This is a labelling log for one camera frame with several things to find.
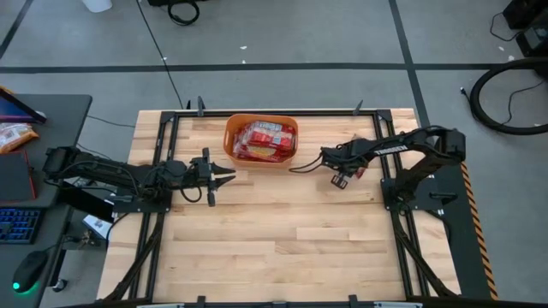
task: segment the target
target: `laptop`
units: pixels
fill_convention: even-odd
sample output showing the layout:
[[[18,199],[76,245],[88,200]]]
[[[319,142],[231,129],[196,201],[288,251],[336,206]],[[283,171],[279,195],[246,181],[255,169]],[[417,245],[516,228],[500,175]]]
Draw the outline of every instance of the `laptop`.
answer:
[[[0,204],[10,205],[36,198],[25,151],[0,154],[0,170]]]
[[[0,89],[0,123],[45,123],[45,115]]]

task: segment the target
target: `computer mouse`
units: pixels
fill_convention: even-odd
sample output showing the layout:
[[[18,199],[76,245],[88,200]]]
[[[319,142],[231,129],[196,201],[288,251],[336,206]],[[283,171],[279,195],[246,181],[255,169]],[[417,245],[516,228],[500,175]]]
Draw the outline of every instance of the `computer mouse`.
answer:
[[[47,261],[47,252],[36,251],[29,253],[15,270],[12,285],[14,291],[24,293],[33,287],[34,283],[40,278]]]

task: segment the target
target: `computer keyboard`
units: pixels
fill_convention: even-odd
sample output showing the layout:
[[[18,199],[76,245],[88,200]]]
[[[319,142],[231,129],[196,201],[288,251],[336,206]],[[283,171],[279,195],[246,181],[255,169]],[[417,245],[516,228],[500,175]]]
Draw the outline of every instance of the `computer keyboard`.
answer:
[[[0,244],[32,244],[43,210],[0,208]]]

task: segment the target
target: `red snack bag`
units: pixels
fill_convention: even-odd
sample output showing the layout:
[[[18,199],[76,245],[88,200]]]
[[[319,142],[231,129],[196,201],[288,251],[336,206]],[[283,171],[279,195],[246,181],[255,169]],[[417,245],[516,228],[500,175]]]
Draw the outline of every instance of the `red snack bag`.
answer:
[[[248,124],[243,143],[292,151],[295,143],[295,129],[285,124],[255,121]]]
[[[265,121],[248,123],[235,133],[235,157],[257,162],[280,163],[295,147],[295,129]]]

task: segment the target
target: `black cable coil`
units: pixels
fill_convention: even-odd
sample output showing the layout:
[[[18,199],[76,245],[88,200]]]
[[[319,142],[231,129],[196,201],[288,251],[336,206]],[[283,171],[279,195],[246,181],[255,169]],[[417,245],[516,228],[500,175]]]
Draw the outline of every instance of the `black cable coil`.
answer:
[[[176,4],[181,3],[187,3],[190,4],[194,8],[194,17],[191,20],[183,20],[178,15],[174,15],[171,10],[173,9],[173,6]],[[179,25],[179,26],[190,26],[194,24],[198,18],[200,17],[200,8],[198,7],[198,4],[194,0],[170,0],[170,3],[168,4],[168,15],[170,16],[171,20]]]
[[[485,84],[491,78],[510,69],[524,69],[524,68],[530,68],[535,70],[539,70],[539,69],[546,70],[548,68],[548,57],[547,58],[527,58],[527,59],[507,62],[491,69],[490,71],[485,73],[483,76],[481,76],[478,79],[478,81],[476,81],[474,87],[472,88],[472,91],[470,92],[469,103],[470,103],[470,110],[472,111],[472,114],[476,117],[478,121],[480,121],[482,124],[484,124],[490,129],[496,130],[501,133],[507,133],[507,134],[513,134],[513,135],[526,136],[526,135],[534,135],[538,133],[548,132],[548,124],[539,125],[536,127],[511,127],[506,125],[506,122],[499,123],[491,119],[481,107],[481,103],[480,103],[481,89],[485,86]]]

